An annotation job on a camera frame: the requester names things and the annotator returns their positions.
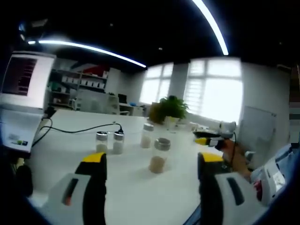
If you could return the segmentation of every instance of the curved light strip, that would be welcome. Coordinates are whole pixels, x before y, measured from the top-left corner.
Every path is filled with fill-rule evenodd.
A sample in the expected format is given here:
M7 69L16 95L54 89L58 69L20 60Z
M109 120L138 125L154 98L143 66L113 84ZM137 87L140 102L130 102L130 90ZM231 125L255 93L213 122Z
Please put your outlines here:
M202 2L202 0L192 0L200 9L200 11L203 13L203 15L205 16L206 20L208 21L208 23L210 24L210 27L212 28L212 30L214 31L217 40L221 46L223 55L228 55L228 50L225 44L225 41L223 39L223 36L221 34L221 31L215 21L215 19L212 17L210 11L208 10L208 8L205 6L205 4Z
M124 56L121 56L121 55L118 55L118 54L115 54L115 53L112 53L112 52L109 52L109 51L106 51L106 50L103 50L103 49L100 49L100 48L95 48L95 47L91 47L91 46L87 46L87 45L82 45L82 44L77 44L77 43L73 43L73 42L67 42L67 41L56 41L56 40L40 40L38 41L40 44L48 44L48 45L68 45L68 46L73 46L73 47L78 47L78 48L85 48L85 49L89 49L89 50L92 50L92 51L96 51L96 52L99 52L99 53L104 53L104 54L108 54L108 55L111 55L111 56L114 56L114 57L117 57L119 59L122 59L122 60L126 60L128 62L131 62L131 63L134 63L134 64L137 64L138 66L141 66L141 67L146 67L144 64L142 63L139 63L137 61L134 61L134 60L131 60L129 58L126 58ZM28 44L32 45L32 44L35 44L35 41L29 41Z

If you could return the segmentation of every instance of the brown powder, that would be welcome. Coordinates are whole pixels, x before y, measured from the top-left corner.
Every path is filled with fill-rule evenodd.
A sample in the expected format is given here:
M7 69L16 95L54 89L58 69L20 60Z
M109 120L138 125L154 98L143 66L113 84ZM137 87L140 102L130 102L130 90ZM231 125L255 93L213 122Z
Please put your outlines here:
M159 156L154 156L151 159L149 170L153 173L162 173L165 160Z

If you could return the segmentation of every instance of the window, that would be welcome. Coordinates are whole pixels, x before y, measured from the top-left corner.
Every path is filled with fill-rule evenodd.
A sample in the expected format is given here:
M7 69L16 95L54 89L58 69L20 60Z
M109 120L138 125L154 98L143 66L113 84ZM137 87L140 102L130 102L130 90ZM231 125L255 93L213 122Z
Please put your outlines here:
M172 72L173 63L148 68L142 85L140 102L152 104L167 97Z
M239 60L191 61L184 94L190 113L213 120L238 123L242 96Z

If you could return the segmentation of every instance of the spice jar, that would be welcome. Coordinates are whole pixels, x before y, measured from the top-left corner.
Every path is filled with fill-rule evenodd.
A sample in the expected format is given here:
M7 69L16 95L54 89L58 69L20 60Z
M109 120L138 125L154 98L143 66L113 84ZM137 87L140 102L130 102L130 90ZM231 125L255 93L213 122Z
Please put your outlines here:
M164 171L165 161L169 154L171 142L165 138L158 138L154 142L153 156L149 169L153 173L162 173Z
M96 133L96 152L107 152L107 132Z
M144 128L142 130L142 139L141 139L141 147L144 149L148 149L151 147L152 137L153 137L154 126L149 123L144 124Z
M116 131L113 134L113 148L114 154L122 154L124 145L124 133Z

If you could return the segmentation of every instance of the monitor screen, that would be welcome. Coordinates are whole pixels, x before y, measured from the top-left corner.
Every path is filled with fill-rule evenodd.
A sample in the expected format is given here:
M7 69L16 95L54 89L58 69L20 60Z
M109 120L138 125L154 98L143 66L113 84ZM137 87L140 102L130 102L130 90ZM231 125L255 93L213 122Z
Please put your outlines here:
M27 96L36 59L12 58L3 81L2 93Z
M119 102L127 104L127 95L118 94Z
M42 52L13 52L4 75L0 105L45 107L45 93L56 56Z

